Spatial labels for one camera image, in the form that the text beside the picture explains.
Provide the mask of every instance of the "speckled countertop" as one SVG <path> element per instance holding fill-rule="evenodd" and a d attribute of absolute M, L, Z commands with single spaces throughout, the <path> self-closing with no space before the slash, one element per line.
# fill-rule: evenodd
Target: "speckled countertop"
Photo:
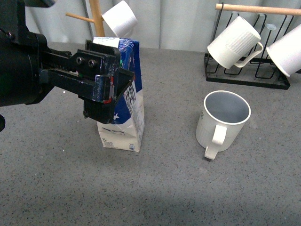
<path fill-rule="evenodd" d="M 0 108 L 0 225 L 300 225 L 301 76 L 288 90 L 206 82 L 203 53 L 140 54 L 139 153 L 103 148 L 82 100 L 59 88 L 38 105 Z M 206 94 L 220 89 L 252 115 L 208 161 L 195 130 Z"/>

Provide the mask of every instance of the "mug rim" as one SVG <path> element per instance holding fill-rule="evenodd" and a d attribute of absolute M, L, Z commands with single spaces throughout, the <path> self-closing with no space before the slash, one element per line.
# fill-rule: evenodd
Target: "mug rim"
<path fill-rule="evenodd" d="M 221 120 L 215 118 L 215 117 L 209 112 L 209 110 L 207 109 L 207 106 L 206 106 L 206 100 L 207 100 L 207 98 L 208 98 L 210 95 L 212 95 L 213 93 L 229 93 L 229 94 L 232 94 L 232 95 L 234 95 L 234 96 L 237 96 L 238 98 L 240 98 L 241 100 L 243 100 L 244 103 L 247 105 L 247 107 L 248 107 L 248 109 L 249 109 L 249 114 L 248 114 L 248 116 L 247 116 L 244 120 L 242 120 L 242 121 L 240 121 L 240 122 L 235 122 L 235 123 L 232 123 L 232 122 L 225 122 L 225 121 L 221 121 Z M 208 93 L 207 96 L 206 96 L 205 99 L 204 99 L 204 108 L 205 108 L 206 112 L 210 115 L 210 117 L 212 117 L 212 118 L 215 119 L 216 121 L 218 121 L 218 122 L 220 122 L 220 123 L 223 123 L 223 124 L 225 124 L 225 125 L 233 125 L 233 126 L 235 126 L 235 125 L 243 124 L 243 123 L 245 123 L 246 121 L 248 121 L 248 119 L 249 119 L 250 116 L 251 116 L 251 107 L 250 107 L 250 105 L 248 104 L 248 102 L 247 102 L 245 99 L 243 99 L 240 95 L 238 95 L 238 94 L 236 94 L 236 93 L 233 93 L 233 92 L 230 92 L 230 91 L 226 91 L 226 90 L 217 90 L 217 91 L 213 91 L 213 92 L 211 92 L 211 93 Z"/>

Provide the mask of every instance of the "white cup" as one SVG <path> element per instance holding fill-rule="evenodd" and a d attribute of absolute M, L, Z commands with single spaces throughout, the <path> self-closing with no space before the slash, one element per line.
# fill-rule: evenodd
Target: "white cup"
<path fill-rule="evenodd" d="M 259 42 L 259 33 L 244 18 L 238 16 L 229 26 L 207 47 L 210 55 L 224 68 L 244 67 L 250 60 L 263 50 Z M 237 63 L 256 44 L 260 49 L 250 54 L 243 62 Z"/>
<path fill-rule="evenodd" d="M 209 93 L 196 130 L 205 157 L 215 159 L 218 152 L 229 148 L 250 116 L 251 108 L 241 96 L 224 90 Z"/>
<path fill-rule="evenodd" d="M 125 1 L 121 1 L 102 16 L 117 37 L 126 35 L 138 24 L 134 13 Z"/>
<path fill-rule="evenodd" d="M 267 52 L 285 76 L 301 69 L 301 25 L 267 47 Z"/>

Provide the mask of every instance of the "blue and white carton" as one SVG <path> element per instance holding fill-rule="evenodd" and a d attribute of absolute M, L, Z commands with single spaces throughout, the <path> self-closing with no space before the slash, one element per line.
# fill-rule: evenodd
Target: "blue and white carton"
<path fill-rule="evenodd" d="M 135 73 L 134 82 L 115 106 L 113 123 L 97 122 L 103 146 L 138 152 L 144 131 L 139 42 L 133 39 L 95 37 L 93 43 L 119 48 L 122 68 Z"/>

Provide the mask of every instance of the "cup rack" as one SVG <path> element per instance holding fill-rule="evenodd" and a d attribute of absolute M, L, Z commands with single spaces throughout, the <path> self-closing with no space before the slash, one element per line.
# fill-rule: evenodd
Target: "cup rack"
<path fill-rule="evenodd" d="M 215 21 L 214 31 L 212 34 L 211 42 L 215 39 L 217 29 L 220 23 L 221 14 L 224 8 L 224 4 L 222 3 L 221 9 L 219 9 L 219 13 L 217 19 Z M 228 23 L 226 27 L 230 24 L 232 18 L 237 15 L 239 16 L 239 12 L 232 11 L 229 17 Z M 293 15 L 283 15 L 284 19 L 282 24 L 273 40 L 273 43 L 279 38 L 280 33 L 284 31 L 283 35 L 285 35 L 293 21 Z M 288 89 L 290 87 L 290 83 L 287 80 L 287 77 L 274 65 L 271 59 L 268 58 L 266 54 L 266 47 L 269 42 L 270 36 L 272 32 L 276 32 L 276 26 L 274 24 L 267 24 L 267 14 L 265 13 L 257 13 L 257 19 L 253 24 L 253 27 L 257 25 L 259 27 L 258 33 L 261 35 L 263 32 L 268 32 L 266 40 L 261 40 L 263 43 L 264 49 L 260 54 L 260 58 L 253 58 L 245 67 L 236 68 L 231 67 L 230 69 L 226 69 L 219 65 L 209 53 L 205 53 L 204 56 L 204 65 L 205 65 L 205 75 L 206 81 L 213 82 L 221 82 L 221 83 L 231 83 L 238 85 L 248 85 L 248 86 L 257 86 L 257 87 L 266 87 L 273 89 Z M 256 51 L 257 45 L 253 47 L 249 53 L 252 51 Z"/>

